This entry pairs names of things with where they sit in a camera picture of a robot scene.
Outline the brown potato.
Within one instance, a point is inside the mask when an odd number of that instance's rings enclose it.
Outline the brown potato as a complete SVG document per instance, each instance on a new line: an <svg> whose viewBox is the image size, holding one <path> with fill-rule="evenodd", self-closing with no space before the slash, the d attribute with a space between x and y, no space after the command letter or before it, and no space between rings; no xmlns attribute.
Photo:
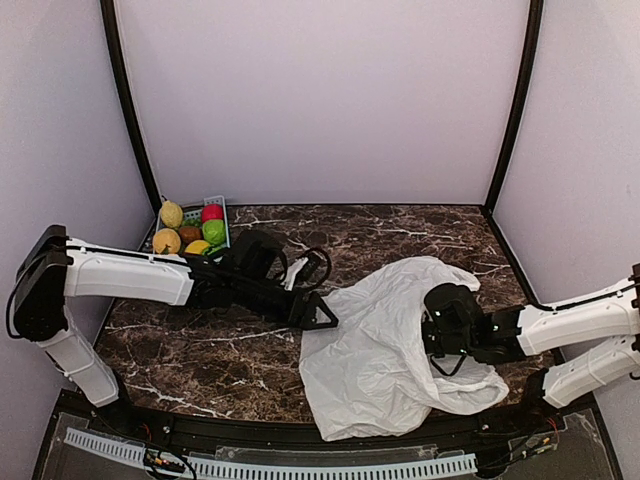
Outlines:
<svg viewBox="0 0 640 480"><path fill-rule="evenodd" d="M178 229L178 234L184 244L203 239L201 229L196 226L182 226Z"/></svg>

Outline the yellow fruit slice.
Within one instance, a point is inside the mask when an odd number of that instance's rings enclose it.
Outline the yellow fruit slice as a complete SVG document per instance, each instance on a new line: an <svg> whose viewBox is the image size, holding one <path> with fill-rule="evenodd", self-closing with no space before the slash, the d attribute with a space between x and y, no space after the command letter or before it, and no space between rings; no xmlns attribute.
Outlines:
<svg viewBox="0 0 640 480"><path fill-rule="evenodd" d="M179 229L184 219L184 212L180 205L166 200L161 206L159 217L166 228Z"/></svg>

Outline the red apple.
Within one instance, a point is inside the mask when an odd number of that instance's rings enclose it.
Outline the red apple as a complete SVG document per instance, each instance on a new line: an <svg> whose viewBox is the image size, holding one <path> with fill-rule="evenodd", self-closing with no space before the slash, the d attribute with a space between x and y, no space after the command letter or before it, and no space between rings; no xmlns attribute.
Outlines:
<svg viewBox="0 0 640 480"><path fill-rule="evenodd" d="M206 223L211 220L223 220L225 218L224 207L220 204L209 204L201 211L201 222Z"/></svg>

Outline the white plastic bag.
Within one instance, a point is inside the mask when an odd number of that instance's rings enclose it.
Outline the white plastic bag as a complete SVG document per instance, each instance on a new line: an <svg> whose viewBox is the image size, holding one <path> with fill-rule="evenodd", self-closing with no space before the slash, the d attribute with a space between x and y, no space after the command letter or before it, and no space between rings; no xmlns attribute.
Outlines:
<svg viewBox="0 0 640 480"><path fill-rule="evenodd" d="M383 266L324 301L336 328L302 335L299 372L314 422L326 442L400 436L432 410L473 415L509 388L492 366L466 359L448 376L430 364L421 335L423 299L433 288L480 287L471 273L430 256Z"/></svg>

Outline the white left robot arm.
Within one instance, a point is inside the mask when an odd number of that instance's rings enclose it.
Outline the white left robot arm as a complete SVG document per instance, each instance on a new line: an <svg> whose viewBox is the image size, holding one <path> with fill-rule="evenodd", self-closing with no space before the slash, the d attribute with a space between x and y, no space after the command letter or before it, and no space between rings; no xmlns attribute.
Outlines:
<svg viewBox="0 0 640 480"><path fill-rule="evenodd" d="M126 388L81 334L66 306L71 297L142 299L197 309L241 306L267 320L303 331L335 328L336 315L318 292L320 248L287 261L276 238L245 230L228 247L204 255L142 253L71 238L51 225L19 267L5 310L12 339L37 344L120 436L141 427Z"/></svg>

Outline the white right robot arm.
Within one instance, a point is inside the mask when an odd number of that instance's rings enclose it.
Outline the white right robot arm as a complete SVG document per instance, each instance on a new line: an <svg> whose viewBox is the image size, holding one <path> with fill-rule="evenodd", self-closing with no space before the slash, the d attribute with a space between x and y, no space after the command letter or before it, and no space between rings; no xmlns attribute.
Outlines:
<svg viewBox="0 0 640 480"><path fill-rule="evenodd" d="M564 303L515 306L485 313L471 290L445 283L423 300L422 338L432 360L446 355L501 365L555 348L598 340L599 345L561 365L532 374L526 399L510 413L521 434L610 382L639 372L639 271L591 295Z"/></svg>

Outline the green grape bunch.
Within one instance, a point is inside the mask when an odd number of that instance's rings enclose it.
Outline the green grape bunch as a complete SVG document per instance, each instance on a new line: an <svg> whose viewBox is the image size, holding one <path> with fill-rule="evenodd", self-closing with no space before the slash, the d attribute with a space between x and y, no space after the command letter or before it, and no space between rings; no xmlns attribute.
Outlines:
<svg viewBox="0 0 640 480"><path fill-rule="evenodd" d="M183 226L194 226L200 228L202 225L201 214L197 212L189 213L184 216Z"/></svg>

